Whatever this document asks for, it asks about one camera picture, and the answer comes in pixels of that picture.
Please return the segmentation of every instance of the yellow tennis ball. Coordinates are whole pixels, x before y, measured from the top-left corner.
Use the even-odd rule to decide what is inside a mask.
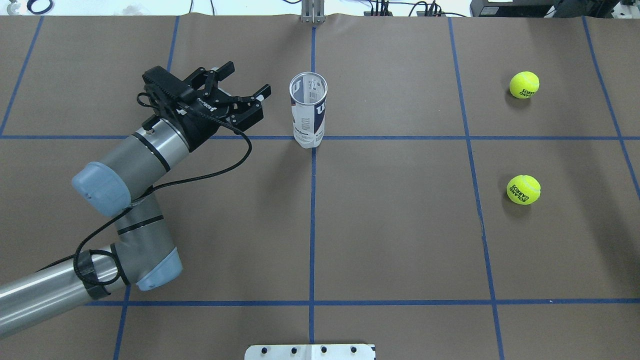
[[[540,79],[531,71],[516,74],[509,83],[511,95],[518,99],[528,99],[540,88]]]
[[[518,175],[507,184],[507,196],[516,204],[533,204],[540,197],[540,183],[533,176]]]

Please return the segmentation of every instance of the blue joint cap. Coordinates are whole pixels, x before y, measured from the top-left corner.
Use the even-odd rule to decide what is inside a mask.
[[[131,203],[122,178],[103,163],[92,161],[74,176],[71,184],[89,204],[106,217],[114,217]]]
[[[174,247],[166,258],[160,261],[160,264],[156,265],[149,274],[136,282],[136,285],[138,285],[140,290],[148,291],[170,282],[178,277],[181,272],[182,262],[178,255],[178,248]]]

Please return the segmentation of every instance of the black logo on tennis ball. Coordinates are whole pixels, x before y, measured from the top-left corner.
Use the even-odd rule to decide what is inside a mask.
[[[522,91],[520,92],[520,95],[522,96],[526,96],[526,97],[530,97],[531,95],[535,94],[535,91],[528,91],[526,89],[522,89]]]
[[[518,189],[518,187],[515,185],[511,185],[511,188],[509,188],[509,191],[511,191],[513,195],[516,195],[516,197],[518,197],[518,200],[522,202],[527,202],[527,200],[529,200],[529,197],[526,196],[523,192],[521,192],[520,189]]]

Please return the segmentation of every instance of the white bracket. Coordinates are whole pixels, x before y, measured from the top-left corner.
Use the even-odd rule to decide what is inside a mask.
[[[322,24],[324,17],[324,0],[302,0],[302,22]]]
[[[376,360],[376,346],[334,345],[254,345],[246,349],[244,360]]]

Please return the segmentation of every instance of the can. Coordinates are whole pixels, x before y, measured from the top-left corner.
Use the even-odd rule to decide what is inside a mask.
[[[315,72],[302,72],[289,84],[293,137],[305,149],[320,145],[324,136],[326,80]]]

